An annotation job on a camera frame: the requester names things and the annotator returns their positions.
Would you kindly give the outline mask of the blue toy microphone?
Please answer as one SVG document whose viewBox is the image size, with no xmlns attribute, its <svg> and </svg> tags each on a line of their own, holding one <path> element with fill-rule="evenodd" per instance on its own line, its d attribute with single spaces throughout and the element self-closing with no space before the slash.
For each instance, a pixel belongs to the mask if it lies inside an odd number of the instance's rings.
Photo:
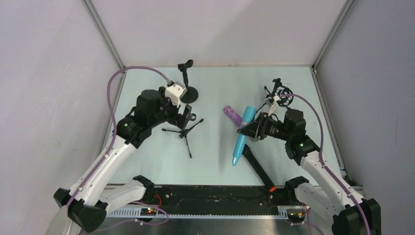
<svg viewBox="0 0 415 235">
<path fill-rule="evenodd" d="M 250 124 L 256 115 L 256 108 L 252 106 L 247 106 L 243 116 L 240 128 L 245 127 L 246 125 Z M 246 143 L 247 136 L 243 134 L 238 134 L 238 139 L 235 144 L 235 148 L 232 154 L 232 165 L 236 166 L 238 164 L 239 159 L 242 156 L 243 148 Z"/>
</svg>

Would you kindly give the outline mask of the black tripod mic stand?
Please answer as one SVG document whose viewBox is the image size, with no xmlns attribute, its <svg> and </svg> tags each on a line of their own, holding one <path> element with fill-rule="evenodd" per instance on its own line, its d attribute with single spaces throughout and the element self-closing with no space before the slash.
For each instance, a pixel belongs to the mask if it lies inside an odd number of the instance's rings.
<svg viewBox="0 0 415 235">
<path fill-rule="evenodd" d="M 188 143 L 187 136 L 188 136 L 188 134 L 191 130 L 193 130 L 198 124 L 202 123 L 203 121 L 204 121 L 204 119 L 202 118 L 197 123 L 192 125 L 190 128 L 185 128 L 185 129 L 182 129 L 180 131 L 178 131 L 178 130 L 167 130 L 165 128 L 162 128 L 161 130 L 163 132 L 179 133 L 179 138 L 184 139 L 186 147 L 187 147 L 188 155 L 192 159 L 192 154 L 191 154 L 191 150 L 190 150 L 190 146 L 189 146 L 189 143 Z"/>
</svg>

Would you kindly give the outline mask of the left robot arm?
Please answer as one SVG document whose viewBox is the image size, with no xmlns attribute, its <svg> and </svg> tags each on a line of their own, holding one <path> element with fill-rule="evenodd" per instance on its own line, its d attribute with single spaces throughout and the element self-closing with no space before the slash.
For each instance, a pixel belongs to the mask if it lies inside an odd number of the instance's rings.
<svg viewBox="0 0 415 235">
<path fill-rule="evenodd" d="M 111 142 L 69 189 L 59 188 L 54 199 L 60 210 L 50 223 L 49 235 L 77 235 L 97 230 L 113 211 L 144 197 L 152 182 L 143 176 L 112 190 L 105 187 L 119 167 L 165 122 L 184 128 L 191 107 L 179 112 L 186 88 L 178 85 L 144 90 L 135 106 L 115 126 Z"/>
</svg>

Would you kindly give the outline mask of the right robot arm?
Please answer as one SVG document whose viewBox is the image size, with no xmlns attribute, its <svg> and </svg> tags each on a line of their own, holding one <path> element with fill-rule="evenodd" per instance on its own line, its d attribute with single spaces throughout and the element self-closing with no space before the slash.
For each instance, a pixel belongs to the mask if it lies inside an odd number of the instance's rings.
<svg viewBox="0 0 415 235">
<path fill-rule="evenodd" d="M 308 172 L 321 187 L 314 187 L 304 177 L 286 182 L 294 190 L 298 201 L 306 204 L 326 222 L 334 235 L 381 234 L 381 208 L 375 199 L 366 199 L 335 173 L 322 156 L 322 148 L 306 134 L 303 112 L 286 111 L 284 120 L 274 120 L 261 112 L 249 124 L 237 132 L 244 136 L 263 140 L 273 137 L 285 141 L 289 159 Z"/>
</svg>

